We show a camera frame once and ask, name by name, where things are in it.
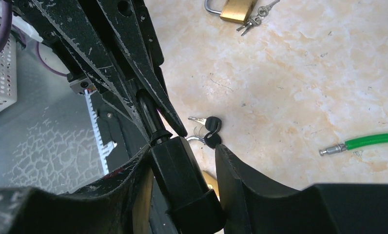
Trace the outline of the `black u-lock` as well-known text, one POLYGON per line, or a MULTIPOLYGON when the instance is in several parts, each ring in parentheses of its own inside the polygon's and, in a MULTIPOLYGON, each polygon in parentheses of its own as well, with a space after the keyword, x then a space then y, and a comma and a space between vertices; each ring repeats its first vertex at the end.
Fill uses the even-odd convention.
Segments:
POLYGON ((214 234, 226 216, 215 191, 208 187, 188 141, 172 137, 147 91, 136 95, 150 138, 151 166, 168 205, 167 214, 180 234, 214 234))

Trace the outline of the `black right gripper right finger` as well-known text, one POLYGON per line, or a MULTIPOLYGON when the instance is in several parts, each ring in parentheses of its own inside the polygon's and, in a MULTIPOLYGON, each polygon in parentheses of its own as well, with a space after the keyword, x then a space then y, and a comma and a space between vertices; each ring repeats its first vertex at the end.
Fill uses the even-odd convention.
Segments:
POLYGON ((216 147, 215 163, 227 234, 388 234, 388 184, 320 183, 300 191, 225 145, 216 147))

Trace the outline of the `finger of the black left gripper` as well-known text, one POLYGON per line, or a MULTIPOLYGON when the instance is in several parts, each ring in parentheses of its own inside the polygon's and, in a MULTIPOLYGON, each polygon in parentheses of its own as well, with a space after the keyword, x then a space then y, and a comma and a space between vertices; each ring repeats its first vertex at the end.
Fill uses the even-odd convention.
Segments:
POLYGON ((170 102, 160 65, 164 58, 155 30, 142 0, 99 0, 98 4, 114 32, 117 51, 125 58, 122 68, 126 88, 134 93, 145 131, 152 137, 164 128, 163 120, 180 137, 187 131, 170 102))
POLYGON ((151 139, 137 96, 146 80, 102 3, 88 0, 17 0, 15 12, 33 26, 72 74, 84 74, 110 92, 107 102, 151 139))

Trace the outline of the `black headed keys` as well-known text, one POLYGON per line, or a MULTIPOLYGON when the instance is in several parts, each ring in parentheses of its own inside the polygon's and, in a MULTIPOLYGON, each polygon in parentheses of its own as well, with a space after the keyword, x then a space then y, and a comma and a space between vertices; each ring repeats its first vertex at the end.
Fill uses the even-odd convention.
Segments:
POLYGON ((195 121, 202 124, 208 131, 205 136, 190 136, 186 140, 188 142, 198 140, 211 149, 215 149, 217 145, 222 144, 222 138, 218 134, 222 128, 222 120, 215 116, 210 116, 207 118, 198 118, 198 117, 188 117, 188 120, 195 121))

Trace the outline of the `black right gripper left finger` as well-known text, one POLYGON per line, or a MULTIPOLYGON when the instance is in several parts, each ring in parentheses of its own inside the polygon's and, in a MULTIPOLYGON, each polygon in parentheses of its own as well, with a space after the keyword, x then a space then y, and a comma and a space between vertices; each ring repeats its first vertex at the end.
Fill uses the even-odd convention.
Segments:
POLYGON ((0 188, 0 234, 146 234, 152 191, 149 146, 73 193, 0 188))

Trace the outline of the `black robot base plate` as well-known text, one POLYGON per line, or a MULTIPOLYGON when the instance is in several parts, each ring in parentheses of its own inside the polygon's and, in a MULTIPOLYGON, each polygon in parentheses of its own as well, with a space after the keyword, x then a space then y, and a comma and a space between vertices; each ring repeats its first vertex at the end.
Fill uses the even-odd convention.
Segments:
POLYGON ((85 93, 104 174, 129 161, 147 144, 139 129, 105 103, 96 91, 85 93))

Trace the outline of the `silver padlock keys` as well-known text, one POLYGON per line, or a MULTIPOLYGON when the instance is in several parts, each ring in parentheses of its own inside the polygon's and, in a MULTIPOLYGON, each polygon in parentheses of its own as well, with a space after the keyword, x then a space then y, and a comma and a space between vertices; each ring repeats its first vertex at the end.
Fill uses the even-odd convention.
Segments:
POLYGON ((270 4, 260 6, 257 9, 257 14, 252 15, 248 18, 248 20, 240 26, 239 28, 236 29, 237 32, 242 32, 241 36, 244 36, 246 33, 248 33, 253 27, 257 27, 262 23, 262 20, 267 17, 271 11, 271 9, 279 3, 280 0, 274 0, 270 4))

